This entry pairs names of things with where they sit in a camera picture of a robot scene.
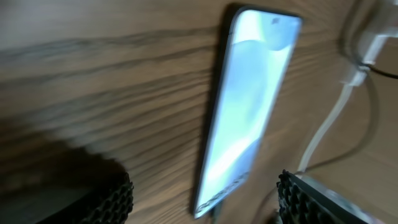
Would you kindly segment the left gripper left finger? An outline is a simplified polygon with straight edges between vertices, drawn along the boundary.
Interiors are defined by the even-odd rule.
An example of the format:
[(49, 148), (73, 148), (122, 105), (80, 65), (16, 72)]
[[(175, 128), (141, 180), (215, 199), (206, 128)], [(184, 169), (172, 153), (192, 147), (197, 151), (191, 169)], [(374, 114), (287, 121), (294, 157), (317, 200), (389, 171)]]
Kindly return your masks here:
[(133, 209), (133, 183), (118, 173), (39, 224), (124, 224)]

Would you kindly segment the Samsung Galaxy smartphone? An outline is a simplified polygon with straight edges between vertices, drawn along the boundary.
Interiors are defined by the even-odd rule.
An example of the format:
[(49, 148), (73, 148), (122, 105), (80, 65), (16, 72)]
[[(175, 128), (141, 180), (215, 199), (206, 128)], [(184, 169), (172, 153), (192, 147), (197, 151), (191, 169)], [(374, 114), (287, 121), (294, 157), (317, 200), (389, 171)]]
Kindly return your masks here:
[(292, 12), (249, 4), (226, 8), (195, 176), (194, 219), (247, 180), (302, 24)]

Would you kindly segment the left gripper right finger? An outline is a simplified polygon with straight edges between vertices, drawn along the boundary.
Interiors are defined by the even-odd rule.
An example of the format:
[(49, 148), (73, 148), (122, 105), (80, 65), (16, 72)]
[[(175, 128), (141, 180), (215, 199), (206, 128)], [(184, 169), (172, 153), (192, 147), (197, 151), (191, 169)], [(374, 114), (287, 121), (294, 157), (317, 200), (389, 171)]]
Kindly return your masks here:
[(310, 177), (283, 170), (277, 183), (283, 224), (378, 224), (382, 221)]

